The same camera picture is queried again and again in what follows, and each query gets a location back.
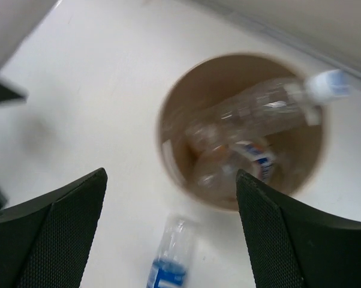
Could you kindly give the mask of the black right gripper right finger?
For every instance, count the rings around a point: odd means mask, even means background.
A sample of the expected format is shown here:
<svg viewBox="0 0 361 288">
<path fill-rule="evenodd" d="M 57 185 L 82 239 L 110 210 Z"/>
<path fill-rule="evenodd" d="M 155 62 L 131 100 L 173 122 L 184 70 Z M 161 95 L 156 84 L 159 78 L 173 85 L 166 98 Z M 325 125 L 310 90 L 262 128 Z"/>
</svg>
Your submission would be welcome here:
<svg viewBox="0 0 361 288">
<path fill-rule="evenodd" d="M 236 195 L 256 287 L 361 287 L 361 222 L 315 209 L 244 170 Z"/>
</svg>

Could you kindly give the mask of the clear bottle with blue label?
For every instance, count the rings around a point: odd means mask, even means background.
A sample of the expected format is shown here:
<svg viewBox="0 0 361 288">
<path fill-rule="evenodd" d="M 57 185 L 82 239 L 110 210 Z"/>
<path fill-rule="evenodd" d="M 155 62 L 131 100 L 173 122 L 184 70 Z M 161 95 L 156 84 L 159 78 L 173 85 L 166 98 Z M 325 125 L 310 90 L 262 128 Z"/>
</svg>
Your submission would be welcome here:
<svg viewBox="0 0 361 288">
<path fill-rule="evenodd" d="M 179 215 L 169 216 L 151 265 L 147 287 L 185 287 L 197 235 L 195 221 Z"/>
</svg>

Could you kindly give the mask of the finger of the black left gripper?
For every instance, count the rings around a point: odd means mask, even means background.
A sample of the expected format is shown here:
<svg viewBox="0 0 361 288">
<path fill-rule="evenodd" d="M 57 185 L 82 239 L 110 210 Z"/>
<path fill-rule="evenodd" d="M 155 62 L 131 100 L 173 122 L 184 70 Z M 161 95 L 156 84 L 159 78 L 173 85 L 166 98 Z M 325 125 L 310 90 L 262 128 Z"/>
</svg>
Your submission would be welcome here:
<svg viewBox="0 0 361 288">
<path fill-rule="evenodd" d="M 7 101 L 25 101 L 27 93 L 9 83 L 0 81 L 0 103 Z"/>
</svg>

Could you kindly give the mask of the clear bottle with white label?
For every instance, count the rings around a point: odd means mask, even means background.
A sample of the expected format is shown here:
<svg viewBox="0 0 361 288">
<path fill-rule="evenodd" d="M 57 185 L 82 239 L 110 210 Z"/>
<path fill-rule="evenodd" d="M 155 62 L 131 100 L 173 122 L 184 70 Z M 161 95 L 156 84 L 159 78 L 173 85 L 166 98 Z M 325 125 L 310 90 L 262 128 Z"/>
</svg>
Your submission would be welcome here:
<svg viewBox="0 0 361 288">
<path fill-rule="evenodd" d="M 267 183 L 275 161 L 276 155 L 268 145 L 242 140 L 202 153 L 195 163 L 192 178 L 204 190 L 231 193 L 236 189 L 238 170 Z"/>
</svg>

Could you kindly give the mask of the clear plastic bottle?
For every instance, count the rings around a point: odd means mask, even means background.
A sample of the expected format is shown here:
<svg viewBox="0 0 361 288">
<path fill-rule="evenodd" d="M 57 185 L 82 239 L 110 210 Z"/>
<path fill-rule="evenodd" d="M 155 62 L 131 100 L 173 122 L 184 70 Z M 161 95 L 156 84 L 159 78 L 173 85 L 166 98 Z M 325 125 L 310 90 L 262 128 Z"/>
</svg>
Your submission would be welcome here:
<svg viewBox="0 0 361 288">
<path fill-rule="evenodd" d="M 196 153 L 322 122 L 320 107 L 349 96 L 342 70 L 305 80 L 266 80 L 209 108 L 178 112 L 164 123 L 168 136 L 183 136 Z"/>
</svg>

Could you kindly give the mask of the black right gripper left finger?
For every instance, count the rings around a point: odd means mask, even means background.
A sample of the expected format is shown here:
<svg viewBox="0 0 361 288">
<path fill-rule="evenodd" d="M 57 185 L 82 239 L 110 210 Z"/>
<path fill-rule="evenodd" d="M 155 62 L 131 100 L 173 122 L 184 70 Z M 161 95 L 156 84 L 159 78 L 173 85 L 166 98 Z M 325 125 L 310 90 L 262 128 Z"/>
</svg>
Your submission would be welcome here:
<svg viewBox="0 0 361 288">
<path fill-rule="evenodd" d="M 79 287 L 106 188 L 99 168 L 0 210 L 0 287 Z"/>
</svg>

